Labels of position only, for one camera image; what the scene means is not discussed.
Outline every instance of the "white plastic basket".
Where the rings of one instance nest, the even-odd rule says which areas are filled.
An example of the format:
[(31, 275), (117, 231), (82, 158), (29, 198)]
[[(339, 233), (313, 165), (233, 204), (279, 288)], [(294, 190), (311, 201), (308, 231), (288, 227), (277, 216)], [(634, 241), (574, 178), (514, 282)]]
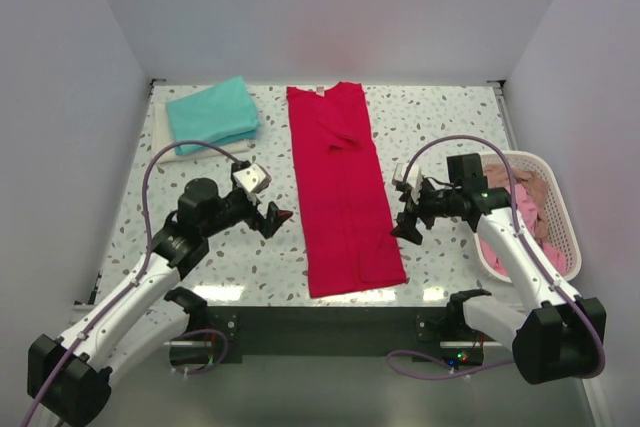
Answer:
[[(545, 210), (547, 217), (549, 218), (549, 241), (551, 244), (560, 249), (567, 258), (567, 273), (565, 274), (565, 280), (572, 280), (580, 272), (582, 266), (582, 255), (580, 254), (580, 248), (576, 240), (576, 235), (569, 219), (569, 213), (567, 207), (562, 199), (558, 182), (556, 181), (553, 171), (549, 164), (542, 160), (537, 155), (530, 154), (528, 152), (521, 152), (517, 150), (507, 150), (504, 152), (509, 159), (509, 163), (512, 167), (522, 170), (530, 170), (536, 172), (545, 182), (549, 184), (549, 195), (547, 196), (547, 203), (545, 204)], [(500, 157), (494, 152), (481, 152), (480, 157), (482, 159), (482, 165), (487, 164), (502, 164)], [(478, 234), (474, 234), (476, 242), (476, 250), (480, 263), (486, 272), (493, 278), (500, 279), (504, 282), (511, 283), (511, 280), (506, 275), (502, 275), (493, 270), (484, 259), (482, 255), (482, 249), (480, 247), (480, 239)]]

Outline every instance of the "white folded cloth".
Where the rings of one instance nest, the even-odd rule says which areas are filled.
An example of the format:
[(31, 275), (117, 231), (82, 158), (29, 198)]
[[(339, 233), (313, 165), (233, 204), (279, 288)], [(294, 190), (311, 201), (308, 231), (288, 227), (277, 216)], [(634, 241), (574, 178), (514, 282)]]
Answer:
[[(171, 127), (169, 126), (169, 116), (167, 115), (167, 106), (164, 102), (158, 102), (153, 112), (153, 133), (151, 135), (151, 154), (156, 155), (163, 147), (166, 147), (173, 142), (173, 136), (171, 135)], [(251, 141), (239, 140), (237, 142), (231, 142), (230, 144), (221, 145), (224, 150), (230, 154), (237, 154), (239, 152), (247, 152), (251, 150)], [(207, 149), (194, 154), (178, 155), (175, 149), (171, 149), (166, 152), (162, 158), (158, 161), (159, 164), (165, 162), (175, 162), (178, 160), (198, 160), (206, 159), (208, 157), (215, 157), (220, 152)]]

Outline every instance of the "brown cloth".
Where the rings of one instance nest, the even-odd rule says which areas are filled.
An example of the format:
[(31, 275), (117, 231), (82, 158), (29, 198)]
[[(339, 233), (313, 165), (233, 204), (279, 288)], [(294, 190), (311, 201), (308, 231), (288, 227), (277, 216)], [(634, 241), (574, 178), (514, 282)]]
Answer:
[[(507, 169), (502, 164), (487, 164), (482, 170), (489, 181), (489, 188), (509, 187), (509, 178), (507, 177)], [(547, 203), (547, 195), (549, 194), (549, 184), (547, 184), (536, 173), (530, 170), (512, 169), (516, 176), (516, 182), (522, 184), (527, 194), (533, 200), (538, 208), (538, 221), (534, 232), (534, 238), (539, 243), (549, 241), (549, 219), (544, 210)]]

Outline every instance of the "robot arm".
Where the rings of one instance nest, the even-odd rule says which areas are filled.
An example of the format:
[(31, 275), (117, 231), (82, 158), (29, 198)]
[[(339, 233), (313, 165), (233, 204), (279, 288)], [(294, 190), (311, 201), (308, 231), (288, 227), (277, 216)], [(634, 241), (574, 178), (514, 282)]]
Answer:
[[(231, 180), (233, 188), (224, 198), (213, 180), (189, 182), (178, 209), (153, 237), (144, 275), (140, 276), (140, 269), (145, 256), (91, 313), (55, 340), (41, 335), (31, 345), (29, 395), (38, 395), (66, 355), (64, 368), (41, 403), (69, 425), (85, 426), (100, 413), (113, 386), (131, 367), (164, 342), (198, 325), (206, 301), (176, 285), (207, 255), (208, 238), (241, 221), (270, 238), (292, 215), (273, 202), (266, 216), (258, 211), (257, 194), (271, 180), (259, 165), (234, 164)], [(156, 303), (163, 298), (165, 302)], [(89, 332), (87, 325), (93, 325)]]
[[(606, 312), (598, 299), (582, 299), (562, 278), (524, 227), (519, 213), (521, 229), (517, 232), (509, 193), (502, 188), (488, 188), (478, 154), (449, 157), (447, 164), (451, 184), (440, 190), (423, 178), (418, 167), (411, 169), (407, 182), (406, 167), (396, 168), (393, 182), (403, 193), (400, 200), (405, 207), (398, 214), (392, 235), (420, 244), (418, 219), (431, 229), (436, 217), (461, 217), (496, 252), (525, 313), (490, 297), (485, 290), (476, 290), (452, 296), (446, 322), (483, 332), (510, 349), (520, 373), (532, 384), (592, 372), (598, 364), (594, 340), (558, 290), (575, 301), (603, 339)], [(525, 250), (519, 236), (525, 237), (541, 267)], [(542, 275), (541, 268), (548, 275)], [(553, 284), (546, 278), (552, 278)]]

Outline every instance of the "gray floor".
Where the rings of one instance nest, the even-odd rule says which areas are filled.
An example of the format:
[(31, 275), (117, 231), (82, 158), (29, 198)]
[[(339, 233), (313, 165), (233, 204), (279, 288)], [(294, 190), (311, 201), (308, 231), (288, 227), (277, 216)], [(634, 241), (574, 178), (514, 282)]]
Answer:
[(579, 381), (530, 386), (512, 366), (470, 381), (421, 382), (383, 359), (249, 357), (185, 381), (170, 373), (167, 355), (163, 348), (133, 371), (91, 426), (594, 425)]

